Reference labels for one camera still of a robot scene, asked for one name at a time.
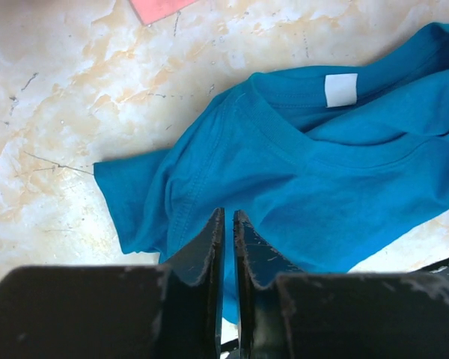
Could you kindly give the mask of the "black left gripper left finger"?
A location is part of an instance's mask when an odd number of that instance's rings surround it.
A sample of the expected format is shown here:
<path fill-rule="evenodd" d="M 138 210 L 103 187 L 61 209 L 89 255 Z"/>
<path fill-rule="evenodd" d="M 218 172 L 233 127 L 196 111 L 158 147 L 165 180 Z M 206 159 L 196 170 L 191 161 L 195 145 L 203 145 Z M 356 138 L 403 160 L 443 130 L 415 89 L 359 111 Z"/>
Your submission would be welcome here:
<path fill-rule="evenodd" d="M 171 267 L 160 329 L 161 358 L 221 354 L 225 211 L 165 263 Z"/>

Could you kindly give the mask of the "blue t-shirt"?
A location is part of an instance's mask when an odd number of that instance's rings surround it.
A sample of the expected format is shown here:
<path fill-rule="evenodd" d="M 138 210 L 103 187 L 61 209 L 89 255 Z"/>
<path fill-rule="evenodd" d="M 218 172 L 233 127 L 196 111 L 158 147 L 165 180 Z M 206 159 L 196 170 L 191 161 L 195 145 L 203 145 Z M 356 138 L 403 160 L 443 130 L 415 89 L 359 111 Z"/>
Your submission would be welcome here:
<path fill-rule="evenodd" d="M 364 67 L 255 73 L 94 179 L 126 254 L 166 261 L 221 207 L 299 268 L 347 272 L 449 209 L 449 24 Z"/>

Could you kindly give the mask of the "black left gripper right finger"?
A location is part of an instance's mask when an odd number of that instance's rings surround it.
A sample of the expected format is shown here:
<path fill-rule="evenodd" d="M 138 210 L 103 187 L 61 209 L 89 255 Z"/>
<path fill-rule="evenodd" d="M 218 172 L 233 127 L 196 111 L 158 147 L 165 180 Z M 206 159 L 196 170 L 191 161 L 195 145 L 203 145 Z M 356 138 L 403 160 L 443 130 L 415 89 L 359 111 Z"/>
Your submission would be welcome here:
<path fill-rule="evenodd" d="M 241 358 L 289 358 L 276 286 L 280 274 L 301 273 L 254 228 L 242 210 L 233 214 Z"/>

